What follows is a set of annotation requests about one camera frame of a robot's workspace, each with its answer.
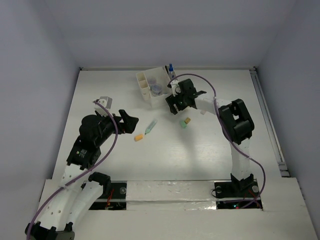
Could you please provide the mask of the clear blue spray bottle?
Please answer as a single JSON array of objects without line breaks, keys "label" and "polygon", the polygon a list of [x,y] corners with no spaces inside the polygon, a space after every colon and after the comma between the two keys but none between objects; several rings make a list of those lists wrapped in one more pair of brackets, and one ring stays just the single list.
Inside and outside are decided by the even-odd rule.
[{"label": "clear blue spray bottle", "polygon": [[169,78],[172,80],[176,77],[176,73],[174,71],[173,65],[169,64]]}]

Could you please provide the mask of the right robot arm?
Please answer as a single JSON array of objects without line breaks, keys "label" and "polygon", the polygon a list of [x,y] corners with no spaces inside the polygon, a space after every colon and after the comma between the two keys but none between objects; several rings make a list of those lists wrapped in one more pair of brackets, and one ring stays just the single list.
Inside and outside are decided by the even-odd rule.
[{"label": "right robot arm", "polygon": [[230,181],[217,182],[213,196],[222,198],[244,198],[254,185],[254,175],[250,167],[250,138],[255,129],[249,111],[241,99],[233,101],[209,98],[206,91],[197,91],[192,80],[172,80],[167,85],[172,94],[165,100],[170,112],[176,115],[190,107],[215,115],[221,125],[222,133],[231,149],[232,170]]}]

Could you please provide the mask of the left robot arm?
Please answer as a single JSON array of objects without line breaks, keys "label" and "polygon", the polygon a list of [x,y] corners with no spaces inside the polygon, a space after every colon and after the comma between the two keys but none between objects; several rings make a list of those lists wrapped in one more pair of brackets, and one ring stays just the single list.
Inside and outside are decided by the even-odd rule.
[{"label": "left robot arm", "polygon": [[25,229],[28,240],[73,240],[75,229],[92,204],[112,195],[109,175],[95,171],[105,158],[101,145],[111,136],[132,134],[139,122],[120,109],[119,115],[105,113],[85,116],[66,160],[57,190],[39,207]]}]

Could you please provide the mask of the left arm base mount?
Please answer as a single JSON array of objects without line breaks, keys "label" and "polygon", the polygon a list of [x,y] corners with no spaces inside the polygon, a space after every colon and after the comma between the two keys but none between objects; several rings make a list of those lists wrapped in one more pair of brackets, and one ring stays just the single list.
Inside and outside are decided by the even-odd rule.
[{"label": "left arm base mount", "polygon": [[100,172],[92,173],[87,181],[84,181],[81,185],[82,192],[87,189],[86,185],[88,182],[98,182],[102,185],[102,195],[97,198],[89,210],[126,210],[126,194],[127,194],[127,182],[126,181],[111,181],[111,177],[107,174]]}]

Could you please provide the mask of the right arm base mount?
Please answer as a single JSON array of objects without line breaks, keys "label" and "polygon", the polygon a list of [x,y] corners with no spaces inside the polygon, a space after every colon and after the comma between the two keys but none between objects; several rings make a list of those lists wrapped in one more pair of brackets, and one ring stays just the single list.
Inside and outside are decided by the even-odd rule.
[{"label": "right arm base mount", "polygon": [[260,189],[252,173],[241,180],[231,173],[230,180],[214,183],[211,195],[218,209],[263,209]]}]

